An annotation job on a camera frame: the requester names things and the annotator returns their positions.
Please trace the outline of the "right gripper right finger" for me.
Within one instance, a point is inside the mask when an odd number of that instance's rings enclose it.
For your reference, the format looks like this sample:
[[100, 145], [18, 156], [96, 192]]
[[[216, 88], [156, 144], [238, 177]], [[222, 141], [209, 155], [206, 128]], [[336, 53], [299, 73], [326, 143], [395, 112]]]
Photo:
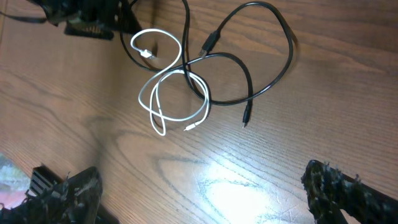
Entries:
[[397, 200], [339, 169], [310, 160], [301, 178], [315, 223], [346, 223], [344, 210], [360, 223], [397, 223]]

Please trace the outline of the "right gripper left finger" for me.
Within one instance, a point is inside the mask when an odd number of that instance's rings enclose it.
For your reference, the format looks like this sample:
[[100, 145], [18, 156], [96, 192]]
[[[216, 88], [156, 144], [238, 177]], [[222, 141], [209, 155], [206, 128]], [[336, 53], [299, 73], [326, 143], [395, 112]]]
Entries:
[[64, 205], [70, 205], [70, 202], [54, 197], [51, 192], [39, 197], [29, 187], [19, 206], [1, 209], [1, 223], [64, 223]]

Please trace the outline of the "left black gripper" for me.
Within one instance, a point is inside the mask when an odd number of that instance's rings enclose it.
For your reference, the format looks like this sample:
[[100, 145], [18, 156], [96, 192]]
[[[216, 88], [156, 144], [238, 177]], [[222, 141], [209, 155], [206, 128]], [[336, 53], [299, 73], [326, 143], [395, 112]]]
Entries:
[[47, 21], [66, 23], [64, 34], [112, 40], [115, 32], [136, 34], [142, 30], [128, 0], [31, 0]]

